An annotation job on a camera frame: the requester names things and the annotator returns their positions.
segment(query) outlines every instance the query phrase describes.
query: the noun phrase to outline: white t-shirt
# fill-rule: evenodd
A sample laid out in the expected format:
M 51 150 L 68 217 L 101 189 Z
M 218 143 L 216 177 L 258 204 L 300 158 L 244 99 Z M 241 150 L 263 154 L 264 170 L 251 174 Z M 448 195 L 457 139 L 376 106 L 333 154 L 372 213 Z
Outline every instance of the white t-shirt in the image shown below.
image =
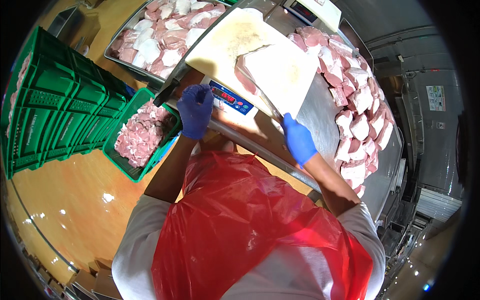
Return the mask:
M 170 205 L 142 195 L 133 208 L 112 264 L 113 279 L 124 300 L 156 299 L 150 268 Z M 338 220 L 372 258 L 365 299 L 374 299 L 384 280 L 385 251 L 367 206 L 362 202 Z M 330 300 L 332 285 L 330 269 L 320 250 L 281 244 L 230 287 L 222 300 Z

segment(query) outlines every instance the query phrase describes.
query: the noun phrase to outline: sign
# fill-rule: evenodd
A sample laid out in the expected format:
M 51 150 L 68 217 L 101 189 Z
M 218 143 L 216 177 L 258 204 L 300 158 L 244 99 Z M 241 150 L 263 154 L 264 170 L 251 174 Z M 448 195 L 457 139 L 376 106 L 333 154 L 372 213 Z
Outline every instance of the sign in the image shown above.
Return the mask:
M 443 85 L 427 85 L 430 110 L 445 111 L 445 93 Z

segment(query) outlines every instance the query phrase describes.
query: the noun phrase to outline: stacked green crates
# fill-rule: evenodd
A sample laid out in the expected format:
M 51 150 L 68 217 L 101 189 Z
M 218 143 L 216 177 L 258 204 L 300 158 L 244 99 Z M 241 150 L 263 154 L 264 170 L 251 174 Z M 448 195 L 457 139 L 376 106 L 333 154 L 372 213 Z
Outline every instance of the stacked green crates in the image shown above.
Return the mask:
M 10 97 L 29 53 L 7 138 Z M 7 178 L 102 148 L 131 96 L 121 80 L 37 27 L 18 58 L 3 101 L 0 142 Z

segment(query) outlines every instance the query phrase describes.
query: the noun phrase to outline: orange floor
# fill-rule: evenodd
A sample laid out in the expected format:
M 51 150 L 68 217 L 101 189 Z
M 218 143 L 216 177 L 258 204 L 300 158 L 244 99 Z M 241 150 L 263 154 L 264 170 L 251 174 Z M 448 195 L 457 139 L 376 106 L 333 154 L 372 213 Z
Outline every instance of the orange floor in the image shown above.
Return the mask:
M 145 84 L 135 81 L 114 62 L 105 59 L 103 51 L 112 35 L 143 2 L 106 0 L 93 10 L 81 7 L 87 17 L 98 19 L 100 24 L 87 57 L 134 88 Z M 48 14 L 39 19 L 38 24 L 48 28 L 58 12 L 73 4 L 73 0 L 58 1 Z M 208 142 L 215 138 L 214 132 L 208 132 L 204 140 Z M 249 153 L 241 147 L 238 151 Z M 312 190 L 260 160 L 272 174 L 285 179 L 299 192 L 308 194 Z M 71 266 L 88 269 L 88 263 L 95 258 L 113 258 L 138 197 L 160 166 L 161 163 L 141 182 L 133 183 L 100 150 L 87 155 L 76 154 L 65 161 L 48 162 L 35 171 L 16 173 L 7 182 L 7 207 L 27 251 L 38 257 L 60 283 L 66 283 L 74 273 Z

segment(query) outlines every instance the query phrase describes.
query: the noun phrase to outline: stainless steel tray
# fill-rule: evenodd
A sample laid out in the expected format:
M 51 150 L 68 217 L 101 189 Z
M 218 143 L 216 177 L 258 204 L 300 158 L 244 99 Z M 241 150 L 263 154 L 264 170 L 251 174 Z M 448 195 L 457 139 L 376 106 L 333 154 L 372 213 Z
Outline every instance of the stainless steel tray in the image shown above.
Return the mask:
M 127 62 L 124 62 L 124 61 L 121 61 L 113 56 L 110 55 L 111 51 L 110 51 L 110 47 L 112 46 L 112 43 L 118 38 L 119 34 L 126 30 L 126 29 L 132 29 L 140 20 L 142 20 L 144 18 L 144 14 L 145 14 L 145 11 L 146 11 L 146 6 L 152 2 L 153 0 L 149 0 L 147 2 L 145 2 L 144 4 L 142 4 L 124 23 L 123 25 L 117 30 L 117 32 L 112 36 L 112 40 L 110 41 L 109 45 L 107 46 L 107 48 L 105 48 L 105 51 L 103 52 L 103 55 L 109 59 L 109 60 L 112 60 L 114 62 L 116 62 L 121 68 L 125 69 L 126 71 L 128 71 L 136 80 L 138 81 L 142 81 L 142 82 L 145 82 L 145 83 L 148 83 L 150 84 L 152 87 L 154 88 L 157 88 L 157 89 L 160 89 L 163 85 L 163 83 L 165 83 L 165 81 L 167 80 L 167 78 L 162 78 L 160 76 L 157 76 L 157 75 L 154 75 L 150 72 L 147 72 L 146 70 L 144 69 L 141 69 L 139 67 L 136 67 L 132 64 L 129 64 Z M 231 6 L 229 4 L 226 4 L 226 3 L 223 3 L 221 1 L 216 1 L 216 0 L 203 0 L 203 1 L 206 1 L 206 2 L 210 2 L 210 3 L 222 3 L 223 5 L 225 5 L 226 9 L 228 10 Z

